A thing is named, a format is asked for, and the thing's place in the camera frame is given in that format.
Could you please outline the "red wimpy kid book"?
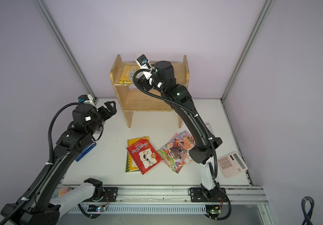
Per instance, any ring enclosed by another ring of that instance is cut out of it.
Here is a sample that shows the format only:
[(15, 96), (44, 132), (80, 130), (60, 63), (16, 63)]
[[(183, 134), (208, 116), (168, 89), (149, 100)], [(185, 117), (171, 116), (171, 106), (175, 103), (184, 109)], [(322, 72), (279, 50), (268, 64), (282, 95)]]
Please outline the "red wimpy kid book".
[(143, 175), (162, 161), (160, 155), (146, 138), (141, 138), (130, 144), (127, 150)]

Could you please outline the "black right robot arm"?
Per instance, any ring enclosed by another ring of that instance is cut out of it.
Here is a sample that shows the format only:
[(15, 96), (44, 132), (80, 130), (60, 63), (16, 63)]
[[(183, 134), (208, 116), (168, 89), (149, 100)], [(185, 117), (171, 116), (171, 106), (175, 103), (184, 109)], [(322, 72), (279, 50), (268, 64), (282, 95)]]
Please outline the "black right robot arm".
[(201, 188), (203, 197), (211, 201), (221, 193), (216, 149), (222, 144), (201, 119), (192, 97), (184, 85), (176, 82), (171, 62), (159, 61), (151, 64), (142, 55), (136, 59), (140, 67), (133, 75), (134, 85), (144, 94), (167, 103), (183, 120), (194, 138), (195, 145), (189, 151), (192, 160), (202, 165)]

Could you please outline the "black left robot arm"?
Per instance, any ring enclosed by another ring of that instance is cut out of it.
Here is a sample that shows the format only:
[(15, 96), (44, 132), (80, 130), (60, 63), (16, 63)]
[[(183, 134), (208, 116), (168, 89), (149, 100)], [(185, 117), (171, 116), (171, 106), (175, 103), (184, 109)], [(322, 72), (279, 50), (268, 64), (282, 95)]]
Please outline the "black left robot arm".
[[(56, 144), (52, 141), (52, 129), (57, 117), (74, 106), (73, 120), (61, 134)], [(96, 106), (82, 101), (63, 106), (53, 117), (48, 129), (49, 160), (31, 186), (15, 203), (6, 204), (1, 210), (1, 225), (55, 225), (62, 215), (64, 204), (50, 203), (52, 194), (72, 162), (94, 141), (94, 133), (104, 127), (106, 120), (117, 113), (114, 101)]]

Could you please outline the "wooden two-tier bookshelf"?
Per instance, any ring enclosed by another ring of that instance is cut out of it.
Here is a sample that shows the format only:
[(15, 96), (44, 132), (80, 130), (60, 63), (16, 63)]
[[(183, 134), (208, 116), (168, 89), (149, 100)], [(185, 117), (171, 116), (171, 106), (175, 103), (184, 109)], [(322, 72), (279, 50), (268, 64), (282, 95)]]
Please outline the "wooden two-tier bookshelf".
[[(190, 71), (187, 56), (183, 56), (182, 63), (172, 62), (171, 64), (174, 67), (176, 82), (188, 88)], [(121, 106), (128, 128), (131, 128), (134, 112), (173, 112), (174, 110), (172, 110), (167, 103), (150, 97), (138, 89), (131, 89), (131, 87), (135, 87), (133, 83), (120, 83), (120, 78), (123, 74), (124, 68), (131, 66), (139, 68), (136, 62), (123, 62), (121, 55), (118, 54), (110, 70), (110, 81)]]

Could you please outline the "blue stapler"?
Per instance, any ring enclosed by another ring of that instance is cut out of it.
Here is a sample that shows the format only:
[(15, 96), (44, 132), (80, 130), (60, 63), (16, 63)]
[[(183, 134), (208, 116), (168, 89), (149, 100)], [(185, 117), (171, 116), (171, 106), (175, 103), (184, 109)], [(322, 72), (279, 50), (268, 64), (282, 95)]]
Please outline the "blue stapler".
[(83, 149), (83, 151), (78, 155), (78, 157), (75, 159), (76, 162), (79, 162), (85, 155), (87, 155), (95, 146), (96, 142), (93, 142), (90, 146)]

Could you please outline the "yellow green-edged wimpy kid book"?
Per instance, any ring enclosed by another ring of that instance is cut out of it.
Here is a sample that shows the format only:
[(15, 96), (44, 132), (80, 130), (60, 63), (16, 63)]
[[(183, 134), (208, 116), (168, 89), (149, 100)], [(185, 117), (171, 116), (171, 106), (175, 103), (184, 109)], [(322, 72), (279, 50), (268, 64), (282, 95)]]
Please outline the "yellow green-edged wimpy kid book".
[[(134, 144), (135, 142), (137, 142), (140, 139), (149, 140), (149, 137), (144, 136), (144, 137), (129, 139), (127, 141), (127, 146)], [(125, 172), (127, 173), (127, 172), (137, 172), (137, 171), (139, 171), (139, 168), (137, 167), (136, 163), (134, 162), (132, 156), (129, 153), (127, 153)]]

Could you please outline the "green pink bottom comic book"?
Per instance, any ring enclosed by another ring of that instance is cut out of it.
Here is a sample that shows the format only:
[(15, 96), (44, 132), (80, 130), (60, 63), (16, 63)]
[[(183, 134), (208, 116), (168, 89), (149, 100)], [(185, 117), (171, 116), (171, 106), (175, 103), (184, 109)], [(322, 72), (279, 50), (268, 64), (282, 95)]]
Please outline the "green pink bottom comic book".
[(162, 158), (163, 163), (168, 166), (172, 171), (179, 173), (182, 167), (177, 168), (173, 165), (173, 158), (169, 155), (169, 149), (167, 144), (164, 144), (159, 150), (157, 150), (158, 155)]

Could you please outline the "orange Chinese comic book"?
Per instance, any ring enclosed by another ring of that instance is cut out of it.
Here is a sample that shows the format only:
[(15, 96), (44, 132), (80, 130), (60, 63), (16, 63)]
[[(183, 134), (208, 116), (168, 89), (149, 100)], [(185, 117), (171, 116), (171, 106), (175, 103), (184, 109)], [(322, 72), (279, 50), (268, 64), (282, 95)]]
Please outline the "orange Chinese comic book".
[(185, 162), (189, 163), (192, 162), (193, 159), (190, 156), (190, 150), (195, 146), (195, 140), (192, 135), (189, 135), (188, 133), (184, 133), (182, 135), (183, 142), (184, 142), (184, 150), (186, 151), (186, 158)]

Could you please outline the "pack of coloured highlighters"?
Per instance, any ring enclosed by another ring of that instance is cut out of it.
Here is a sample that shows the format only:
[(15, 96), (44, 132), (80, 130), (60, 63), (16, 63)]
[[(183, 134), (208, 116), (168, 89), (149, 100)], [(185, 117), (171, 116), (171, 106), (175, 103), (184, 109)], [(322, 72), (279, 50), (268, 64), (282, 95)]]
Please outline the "pack of coloured highlighters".
[(58, 197), (61, 197), (62, 195), (66, 194), (69, 192), (69, 187), (62, 187), (62, 188), (57, 188), (53, 194), (52, 194), (52, 199), (53, 198), (58, 198)]

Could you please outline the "left controller circuit board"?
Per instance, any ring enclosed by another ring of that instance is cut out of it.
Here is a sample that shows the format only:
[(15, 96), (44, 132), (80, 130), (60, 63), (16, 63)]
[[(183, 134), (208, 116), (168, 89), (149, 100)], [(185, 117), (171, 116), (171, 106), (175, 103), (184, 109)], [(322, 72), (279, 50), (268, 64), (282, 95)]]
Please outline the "left controller circuit board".
[(106, 205), (89, 205), (87, 208), (88, 213), (97, 213), (97, 212), (105, 212), (107, 210)]

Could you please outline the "controller circuit board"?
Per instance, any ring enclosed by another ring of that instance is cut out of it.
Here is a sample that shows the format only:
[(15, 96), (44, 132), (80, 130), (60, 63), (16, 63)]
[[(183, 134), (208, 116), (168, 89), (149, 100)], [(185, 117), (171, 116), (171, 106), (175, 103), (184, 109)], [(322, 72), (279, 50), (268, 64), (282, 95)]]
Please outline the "controller circuit board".
[(89, 205), (87, 208), (88, 213), (97, 213), (97, 212), (105, 212), (107, 210), (106, 205)]
[(206, 205), (207, 214), (221, 214), (222, 206), (221, 205)]

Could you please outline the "pink calculator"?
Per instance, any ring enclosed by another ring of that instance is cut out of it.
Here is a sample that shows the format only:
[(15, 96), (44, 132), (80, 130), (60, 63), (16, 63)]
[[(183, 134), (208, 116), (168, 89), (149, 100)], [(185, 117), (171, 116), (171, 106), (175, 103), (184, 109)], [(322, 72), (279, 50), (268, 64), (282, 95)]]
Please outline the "pink calculator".
[(242, 172), (246, 172), (248, 167), (238, 152), (232, 152), (217, 159), (218, 166), (226, 178), (231, 178)]

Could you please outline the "right controller circuit board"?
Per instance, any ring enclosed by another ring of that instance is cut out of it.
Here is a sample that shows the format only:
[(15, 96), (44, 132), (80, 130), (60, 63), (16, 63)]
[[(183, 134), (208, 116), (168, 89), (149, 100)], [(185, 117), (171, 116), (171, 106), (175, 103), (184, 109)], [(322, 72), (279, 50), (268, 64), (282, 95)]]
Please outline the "right controller circuit board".
[(221, 214), (222, 206), (221, 205), (206, 205), (207, 214)]

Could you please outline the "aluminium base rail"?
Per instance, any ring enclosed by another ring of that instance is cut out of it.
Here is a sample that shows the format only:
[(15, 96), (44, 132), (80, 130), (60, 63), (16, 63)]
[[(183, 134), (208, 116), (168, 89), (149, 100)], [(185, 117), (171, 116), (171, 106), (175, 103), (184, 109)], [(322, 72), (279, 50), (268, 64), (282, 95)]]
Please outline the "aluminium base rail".
[[(193, 204), (190, 185), (115, 185), (118, 188), (113, 204)], [(221, 186), (232, 205), (269, 204), (262, 187)]]

